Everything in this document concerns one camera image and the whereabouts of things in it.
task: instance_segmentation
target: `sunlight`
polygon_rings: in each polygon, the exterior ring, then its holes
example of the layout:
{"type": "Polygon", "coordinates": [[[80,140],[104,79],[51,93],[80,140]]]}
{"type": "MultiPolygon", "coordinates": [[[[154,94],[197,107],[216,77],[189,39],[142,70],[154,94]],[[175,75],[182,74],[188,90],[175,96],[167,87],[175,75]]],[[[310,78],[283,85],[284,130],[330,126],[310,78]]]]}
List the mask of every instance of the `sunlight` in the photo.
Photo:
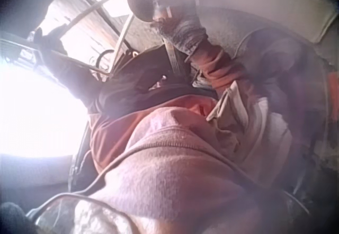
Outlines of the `sunlight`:
{"type": "Polygon", "coordinates": [[[87,112],[68,90],[2,61],[0,99],[0,153],[57,157],[79,149],[87,112]]]}

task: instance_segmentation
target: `orange shirt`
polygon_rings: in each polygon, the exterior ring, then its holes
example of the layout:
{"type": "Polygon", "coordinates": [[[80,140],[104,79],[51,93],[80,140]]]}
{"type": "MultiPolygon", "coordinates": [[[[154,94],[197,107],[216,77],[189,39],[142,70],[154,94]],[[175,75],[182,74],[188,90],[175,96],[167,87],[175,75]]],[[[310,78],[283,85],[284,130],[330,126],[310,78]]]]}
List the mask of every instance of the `orange shirt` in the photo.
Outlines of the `orange shirt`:
{"type": "Polygon", "coordinates": [[[216,100],[207,96],[185,95],[117,120],[103,114],[90,114],[92,131],[90,146],[96,169],[101,172],[112,160],[121,155],[139,122],[157,108],[184,107],[199,115],[207,116],[216,103],[216,100]]]}

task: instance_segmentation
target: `metal bar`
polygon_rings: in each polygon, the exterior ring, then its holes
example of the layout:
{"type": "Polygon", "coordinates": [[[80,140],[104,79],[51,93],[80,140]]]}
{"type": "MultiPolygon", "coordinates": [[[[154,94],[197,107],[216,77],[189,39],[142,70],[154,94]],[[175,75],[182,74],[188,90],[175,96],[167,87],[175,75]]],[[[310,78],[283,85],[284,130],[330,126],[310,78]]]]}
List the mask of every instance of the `metal bar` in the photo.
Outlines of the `metal bar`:
{"type": "Polygon", "coordinates": [[[133,22],[133,19],[134,19],[134,14],[131,13],[125,24],[123,25],[123,28],[122,28],[122,31],[120,33],[120,36],[119,36],[119,39],[118,39],[118,42],[117,44],[115,45],[115,49],[114,49],[114,54],[113,54],[113,62],[112,62],[112,66],[111,66],[111,69],[109,69],[109,74],[111,74],[111,76],[113,75],[113,72],[115,71],[115,64],[117,63],[118,61],[118,55],[119,55],[119,52],[120,52],[120,49],[121,49],[121,46],[122,46],[122,43],[126,37],[126,34],[127,34],[127,31],[129,30],[129,27],[131,26],[132,22],[133,22]]]}
{"type": "Polygon", "coordinates": [[[65,30],[61,33],[59,36],[60,38],[66,34],[68,30],[70,30],[72,27],[74,27],[79,21],[81,21],[84,17],[92,13],[93,11],[97,10],[99,7],[101,7],[104,3],[106,3],[109,0],[100,0],[93,5],[91,5],[89,8],[81,12],[81,14],[77,15],[65,28],[65,30]]]}

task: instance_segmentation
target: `white cloth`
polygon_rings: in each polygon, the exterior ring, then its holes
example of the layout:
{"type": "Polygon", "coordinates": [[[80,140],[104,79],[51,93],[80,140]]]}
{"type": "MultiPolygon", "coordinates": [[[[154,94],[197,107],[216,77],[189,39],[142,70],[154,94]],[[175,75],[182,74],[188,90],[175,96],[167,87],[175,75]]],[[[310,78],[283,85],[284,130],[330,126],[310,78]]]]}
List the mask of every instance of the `white cloth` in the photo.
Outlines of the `white cloth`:
{"type": "Polygon", "coordinates": [[[292,135],[282,115],[270,112],[266,98],[245,107],[233,82],[207,121],[217,128],[222,155],[256,183],[272,185],[287,159],[292,135]]]}

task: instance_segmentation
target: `glove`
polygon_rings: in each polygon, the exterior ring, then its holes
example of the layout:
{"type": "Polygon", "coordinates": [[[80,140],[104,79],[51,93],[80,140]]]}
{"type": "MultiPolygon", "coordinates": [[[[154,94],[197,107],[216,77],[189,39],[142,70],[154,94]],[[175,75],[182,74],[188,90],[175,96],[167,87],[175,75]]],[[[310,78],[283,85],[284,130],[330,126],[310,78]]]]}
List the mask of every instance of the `glove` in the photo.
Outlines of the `glove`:
{"type": "Polygon", "coordinates": [[[159,19],[150,26],[179,51],[191,56],[198,45],[207,39],[201,26],[195,0],[173,0],[172,17],[159,19]]]}
{"type": "Polygon", "coordinates": [[[42,36],[42,29],[38,28],[34,34],[34,43],[39,44],[43,49],[55,50],[67,55],[63,43],[59,39],[60,33],[64,31],[67,25],[59,26],[53,29],[49,34],[42,36]]]}
{"type": "Polygon", "coordinates": [[[63,43],[59,39],[60,33],[63,32],[66,25],[53,29],[49,34],[42,35],[42,29],[38,28],[34,34],[33,42],[39,45],[40,55],[36,55],[37,65],[41,62],[46,65],[49,70],[57,77],[66,69],[66,65],[62,60],[53,54],[51,50],[58,51],[67,55],[63,43]]]}

